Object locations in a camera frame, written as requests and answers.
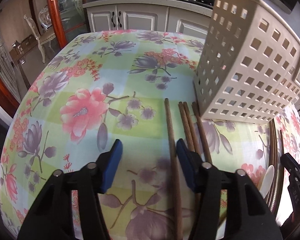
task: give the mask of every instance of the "table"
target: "table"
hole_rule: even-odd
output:
[[[192,79],[203,44],[180,33],[120,30],[82,34],[63,48],[22,100],[4,144],[0,206],[10,232],[18,234],[54,170],[77,171],[120,139],[124,150],[113,185],[99,197],[109,233],[113,239],[169,238],[173,196],[164,98],[175,139],[185,138],[178,102],[195,101]],[[218,120],[203,126],[213,164],[230,172],[242,168],[257,184],[269,163],[269,126]],[[300,120],[293,105],[276,117],[276,128],[285,129],[285,150],[300,161]],[[180,174],[187,237],[194,194]],[[221,197],[222,215],[225,192]],[[75,191],[72,201],[74,230],[82,238]],[[291,211],[279,208],[284,219]]]

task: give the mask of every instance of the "chair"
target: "chair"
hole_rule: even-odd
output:
[[[28,23],[35,39],[38,42],[38,48],[39,48],[39,50],[42,54],[42,62],[45,63],[46,62],[46,58],[45,58],[46,55],[44,53],[44,48],[43,48],[42,45],[46,44],[49,41],[52,41],[56,37],[56,35],[54,33],[54,30],[53,30],[53,28],[49,28],[49,29],[47,29],[47,31],[43,35],[40,35],[37,27],[35,26],[34,20],[30,17],[27,17],[26,15],[24,15],[23,18]]]

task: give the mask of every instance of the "square hole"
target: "square hole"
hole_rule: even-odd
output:
[[[228,5],[229,5],[229,4],[228,4],[227,2],[225,2],[225,3],[223,4],[223,9],[224,9],[224,10],[227,10],[227,9],[228,9]]]
[[[255,50],[258,50],[260,47],[261,41],[259,41],[258,39],[254,38],[250,47],[254,48]]]
[[[223,91],[224,93],[230,94],[232,92],[232,87],[226,87],[226,89]]]
[[[273,70],[271,68],[268,68],[267,71],[265,72],[265,76],[270,77],[272,73]]]
[[[293,47],[292,50],[290,51],[290,55],[294,57],[296,52],[297,52],[297,50],[295,49],[295,47]]]
[[[278,89],[273,90],[272,94],[275,96],[279,92]]]
[[[217,111],[218,111],[218,109],[211,108],[210,111],[209,111],[209,113],[215,114]]]
[[[282,43],[282,47],[284,47],[284,49],[287,49],[289,44],[290,44],[290,42],[287,39],[284,39],[284,41]]]
[[[254,81],[254,78],[248,77],[247,80],[244,82],[246,85],[251,85]]]
[[[256,66],[254,67],[254,70],[260,72],[263,68],[263,64],[257,63]]]
[[[269,27],[269,23],[265,19],[261,19],[261,22],[259,24],[259,28],[266,33],[267,30],[268,30],[268,27]]]
[[[254,93],[249,93],[249,94],[247,95],[247,98],[252,99],[255,95],[256,95],[256,94],[254,94]]]
[[[235,14],[237,12],[237,7],[235,5],[232,6],[231,12]]]
[[[258,97],[256,98],[256,101],[260,102],[262,99],[263,99],[262,96],[258,96]]]
[[[228,114],[229,110],[222,110],[220,114]]]
[[[224,47],[226,45],[226,38],[223,37],[222,42],[221,42],[221,46]]]
[[[231,100],[231,101],[228,103],[228,105],[229,105],[229,106],[234,106],[236,102],[237,102],[237,101]]]
[[[242,90],[242,89],[239,89],[239,90],[238,90],[238,92],[237,92],[235,95],[236,95],[236,96],[240,96],[240,97],[242,97],[244,93],[245,93],[245,91],[244,91],[244,90]]]
[[[247,17],[248,11],[246,9],[242,9],[241,18],[245,19]]]
[[[277,75],[274,76],[273,79],[274,79],[275,81],[278,81],[280,77],[281,77],[281,76],[280,76],[279,74],[277,74]]]
[[[275,58],[274,58],[273,61],[274,61],[275,63],[279,64],[279,62],[280,62],[281,59],[282,59],[281,55],[277,54],[277,56],[275,56]]]
[[[223,99],[223,98],[219,98],[219,99],[217,100],[216,104],[222,105],[224,101],[226,101],[226,100]]]
[[[284,84],[286,83],[286,81],[287,81],[287,80],[284,78],[284,79],[282,79],[282,81],[280,82],[280,84],[281,84],[281,85],[284,85]]]
[[[232,80],[233,81],[239,81],[242,78],[242,75],[240,73],[234,74]]]
[[[273,33],[272,33],[272,38],[275,40],[275,41],[278,41],[279,38],[280,38],[280,35],[281,33],[277,30],[277,29],[274,29]]]
[[[282,67],[283,67],[284,70],[286,70],[288,66],[289,66],[288,61],[285,61],[285,62],[283,63],[283,65],[282,65]]]
[[[267,87],[265,88],[265,91],[270,92],[271,88],[272,88],[272,86],[267,86]]]
[[[232,22],[228,21],[226,29],[229,31],[231,30]]]
[[[248,67],[252,61],[252,58],[244,57],[243,61],[241,62],[241,65],[244,65],[245,67]]]
[[[271,53],[272,53],[273,49],[271,49],[269,46],[266,47],[265,51],[263,52],[263,55],[270,57]]]
[[[256,84],[256,88],[262,88],[263,85],[264,83],[259,81],[258,84]]]
[[[235,36],[236,38],[239,38],[240,34],[241,34],[241,29],[238,27],[237,30],[235,31],[234,36]]]

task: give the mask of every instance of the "door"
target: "door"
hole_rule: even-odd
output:
[[[119,4],[119,29],[165,31],[169,7],[153,4]]]
[[[170,8],[167,31],[206,39],[210,19],[199,13]]]
[[[92,32],[118,30],[116,5],[100,5],[87,8]]]

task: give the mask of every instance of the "pink flower print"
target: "pink flower print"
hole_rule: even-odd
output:
[[[62,129],[70,134],[71,141],[80,142],[87,129],[100,126],[102,115],[109,108],[109,105],[103,102],[105,98],[100,88],[95,88],[91,93],[80,88],[75,95],[68,98],[66,105],[60,108]]]

